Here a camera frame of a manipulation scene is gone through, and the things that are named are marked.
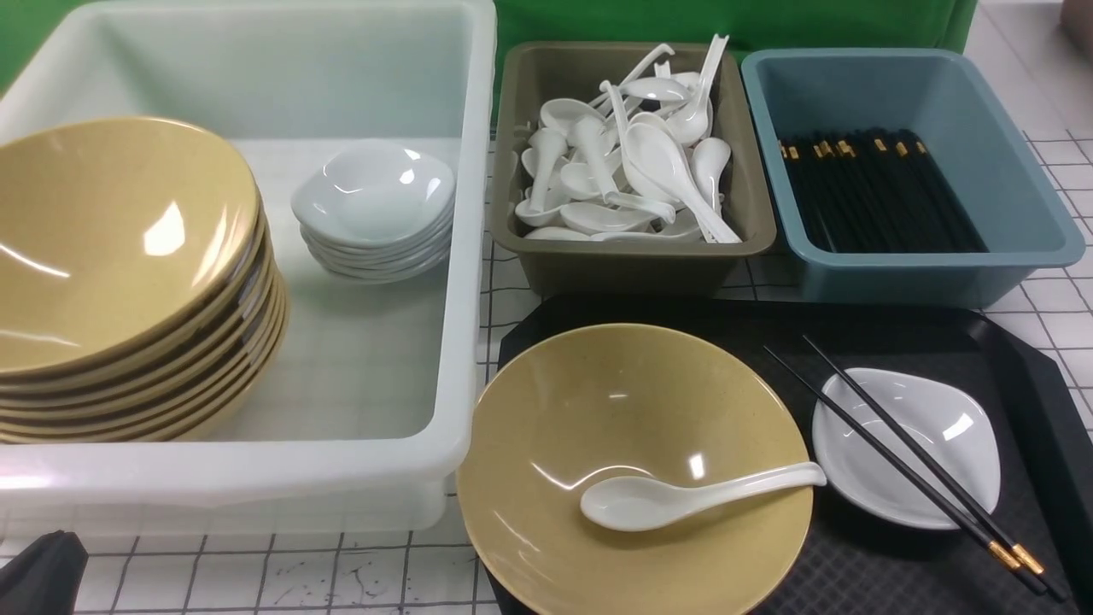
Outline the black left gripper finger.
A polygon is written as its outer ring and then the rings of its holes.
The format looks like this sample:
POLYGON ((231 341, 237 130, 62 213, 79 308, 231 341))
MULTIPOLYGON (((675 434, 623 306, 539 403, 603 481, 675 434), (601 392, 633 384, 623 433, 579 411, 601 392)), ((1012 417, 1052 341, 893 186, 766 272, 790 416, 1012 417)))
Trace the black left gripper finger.
POLYGON ((31 542, 1 570, 3 614, 73 614, 89 555, 73 532, 31 542))

